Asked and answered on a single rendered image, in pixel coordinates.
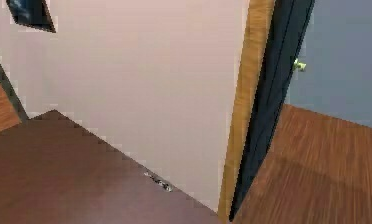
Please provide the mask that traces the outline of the dark framed wall picture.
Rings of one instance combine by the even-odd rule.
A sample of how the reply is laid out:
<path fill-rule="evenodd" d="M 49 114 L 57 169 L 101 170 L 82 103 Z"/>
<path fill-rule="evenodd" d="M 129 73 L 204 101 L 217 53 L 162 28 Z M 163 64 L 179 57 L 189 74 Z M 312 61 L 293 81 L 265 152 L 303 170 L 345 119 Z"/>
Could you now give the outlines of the dark framed wall picture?
<path fill-rule="evenodd" d="M 6 0 L 6 4 L 16 24 L 56 32 L 46 0 Z"/>

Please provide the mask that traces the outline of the small silver object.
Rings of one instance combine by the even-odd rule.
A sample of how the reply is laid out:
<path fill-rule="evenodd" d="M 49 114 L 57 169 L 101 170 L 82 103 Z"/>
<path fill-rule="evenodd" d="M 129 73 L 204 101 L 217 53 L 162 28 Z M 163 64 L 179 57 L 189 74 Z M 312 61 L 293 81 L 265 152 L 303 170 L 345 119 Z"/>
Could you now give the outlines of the small silver object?
<path fill-rule="evenodd" d="M 162 187 L 167 192 L 173 191 L 172 186 L 168 184 L 167 182 L 163 181 L 162 179 L 160 179 L 158 176 L 153 175 L 152 173 L 149 173 L 149 172 L 144 172 L 144 175 L 149 177 L 153 182 L 155 182 L 157 185 Z"/>

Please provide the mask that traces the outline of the dark grey door frame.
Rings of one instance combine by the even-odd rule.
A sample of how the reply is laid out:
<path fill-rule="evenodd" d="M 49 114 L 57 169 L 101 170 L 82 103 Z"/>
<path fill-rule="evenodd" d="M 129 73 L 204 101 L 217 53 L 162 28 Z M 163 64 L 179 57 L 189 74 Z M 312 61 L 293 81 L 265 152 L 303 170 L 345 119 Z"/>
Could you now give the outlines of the dark grey door frame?
<path fill-rule="evenodd" d="M 25 122 L 29 119 L 15 89 L 13 88 L 9 78 L 7 77 L 1 63 L 0 63 L 0 85 L 6 93 L 10 103 L 12 104 L 15 112 L 22 122 Z"/>

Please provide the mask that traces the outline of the dark blue room door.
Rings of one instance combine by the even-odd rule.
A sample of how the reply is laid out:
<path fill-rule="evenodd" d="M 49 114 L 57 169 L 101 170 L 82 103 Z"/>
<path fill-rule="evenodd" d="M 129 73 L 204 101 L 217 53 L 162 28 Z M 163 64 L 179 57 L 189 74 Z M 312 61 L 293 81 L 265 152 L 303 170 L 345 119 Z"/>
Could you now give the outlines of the dark blue room door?
<path fill-rule="evenodd" d="M 315 0 L 275 0 L 229 221 L 269 150 Z"/>

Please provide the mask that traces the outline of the light wood door frame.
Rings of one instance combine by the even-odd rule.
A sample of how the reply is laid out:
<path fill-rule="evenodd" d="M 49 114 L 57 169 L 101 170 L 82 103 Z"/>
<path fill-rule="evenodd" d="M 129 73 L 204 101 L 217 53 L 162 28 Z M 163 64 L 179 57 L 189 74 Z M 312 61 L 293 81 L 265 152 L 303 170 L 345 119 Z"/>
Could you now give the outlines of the light wood door frame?
<path fill-rule="evenodd" d="M 250 0 L 244 30 L 217 215 L 229 224 L 235 185 L 262 67 L 275 0 Z"/>

